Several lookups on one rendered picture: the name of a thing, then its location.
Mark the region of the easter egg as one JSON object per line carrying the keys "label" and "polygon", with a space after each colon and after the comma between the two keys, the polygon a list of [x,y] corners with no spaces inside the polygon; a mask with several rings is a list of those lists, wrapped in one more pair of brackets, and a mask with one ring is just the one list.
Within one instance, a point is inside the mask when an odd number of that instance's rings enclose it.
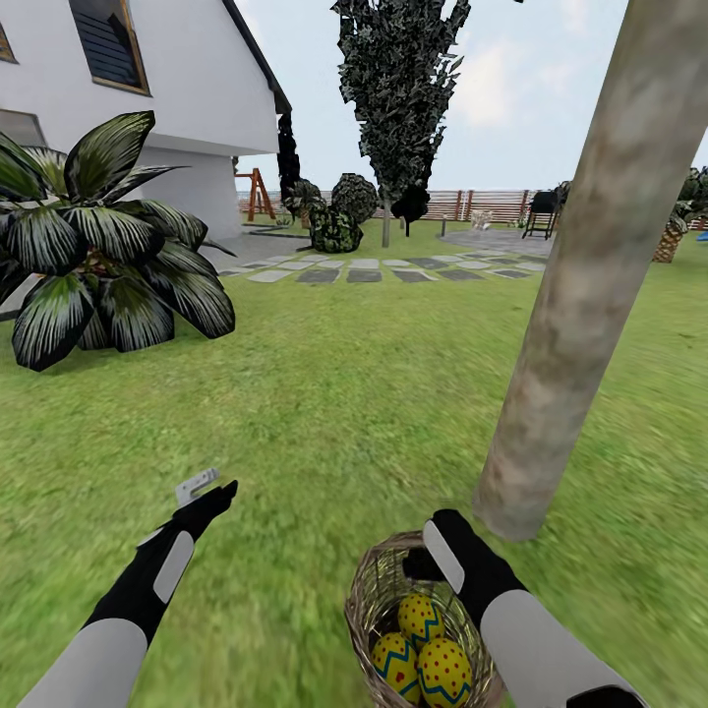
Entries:
{"label": "easter egg", "polygon": [[398,619],[391,629],[409,637],[417,653],[431,639],[446,637],[444,610],[435,596],[433,588],[422,591],[415,585],[398,601],[400,606],[395,612]]}
{"label": "easter egg", "polygon": [[464,706],[472,684],[468,666],[471,652],[470,645],[464,645],[460,651],[460,647],[446,637],[431,639],[421,647],[417,659],[417,676],[427,708]]}
{"label": "easter egg", "polygon": [[379,676],[404,699],[419,705],[423,702],[417,676],[417,653],[411,639],[390,629],[374,640],[371,658]]}

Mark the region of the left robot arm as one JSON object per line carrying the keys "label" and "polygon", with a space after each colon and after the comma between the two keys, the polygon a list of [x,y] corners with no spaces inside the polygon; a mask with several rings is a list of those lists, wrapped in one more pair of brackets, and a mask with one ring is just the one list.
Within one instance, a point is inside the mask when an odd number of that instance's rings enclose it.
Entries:
{"label": "left robot arm", "polygon": [[127,708],[145,655],[195,541],[237,492],[237,480],[205,495],[210,468],[176,487],[180,508],[137,546],[137,555],[48,672],[17,708]]}

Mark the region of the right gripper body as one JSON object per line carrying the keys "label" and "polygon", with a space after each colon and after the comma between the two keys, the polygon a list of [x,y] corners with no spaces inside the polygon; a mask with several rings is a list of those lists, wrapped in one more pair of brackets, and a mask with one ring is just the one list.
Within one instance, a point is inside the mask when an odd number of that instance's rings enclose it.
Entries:
{"label": "right gripper body", "polygon": [[410,560],[409,580],[425,583],[445,583],[445,576],[435,566],[425,547],[409,548],[406,556]]}

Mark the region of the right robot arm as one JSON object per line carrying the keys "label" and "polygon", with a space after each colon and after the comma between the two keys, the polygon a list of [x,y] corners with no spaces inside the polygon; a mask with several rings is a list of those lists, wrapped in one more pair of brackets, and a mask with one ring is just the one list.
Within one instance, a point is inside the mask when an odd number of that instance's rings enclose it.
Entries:
{"label": "right robot arm", "polygon": [[650,708],[582,645],[453,508],[436,510],[424,547],[400,559],[405,579],[446,583],[489,649],[516,708]]}

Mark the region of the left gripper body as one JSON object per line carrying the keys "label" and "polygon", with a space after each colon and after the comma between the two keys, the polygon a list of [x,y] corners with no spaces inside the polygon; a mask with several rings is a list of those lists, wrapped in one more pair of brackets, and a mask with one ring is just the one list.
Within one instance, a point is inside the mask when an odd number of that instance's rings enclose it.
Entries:
{"label": "left gripper body", "polygon": [[179,515],[185,513],[194,513],[202,522],[204,532],[209,526],[209,523],[224,510],[227,510],[230,505],[230,500],[225,495],[225,492],[221,487],[215,487],[211,489],[205,495],[201,495],[199,499],[190,502],[188,506],[184,508],[178,508],[174,512],[173,517],[177,518]]}

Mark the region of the wicker basket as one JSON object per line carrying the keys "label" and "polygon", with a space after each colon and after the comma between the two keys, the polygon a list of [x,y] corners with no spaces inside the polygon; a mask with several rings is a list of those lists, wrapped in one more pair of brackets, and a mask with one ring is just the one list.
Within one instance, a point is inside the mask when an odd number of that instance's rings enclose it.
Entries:
{"label": "wicker basket", "polygon": [[[395,612],[400,606],[398,601],[405,595],[403,591],[393,593],[383,600],[383,604],[378,609],[376,608],[376,604],[383,599],[384,583],[381,577],[381,561],[384,560],[384,554],[393,550],[402,550],[407,554],[409,548],[424,547],[424,545],[423,530],[418,530],[396,532],[385,542],[380,542],[368,549],[359,560],[358,572],[354,574],[351,598],[345,599],[343,613],[348,624],[353,650],[365,675],[369,695],[373,698],[377,708],[424,708],[423,702],[416,705],[392,689],[379,676],[371,658],[375,638],[380,635],[383,627],[389,622],[397,621],[398,615]],[[370,564],[372,564],[373,571],[371,586],[375,592],[374,598],[363,595],[363,584]],[[376,613],[374,614],[374,612]],[[472,627],[473,621],[469,615],[464,613],[462,618],[462,627]],[[454,641],[462,651],[464,645],[458,633],[454,632],[455,625],[451,622],[451,615],[447,611],[443,613],[443,620],[445,621],[446,639]],[[466,659],[468,658],[466,657]],[[466,696],[464,706],[460,704],[460,708],[501,708],[507,692],[506,684],[493,657],[489,654],[484,640],[480,640],[474,645],[470,659],[468,659],[468,666],[470,667],[472,684],[468,690],[470,694]]]}

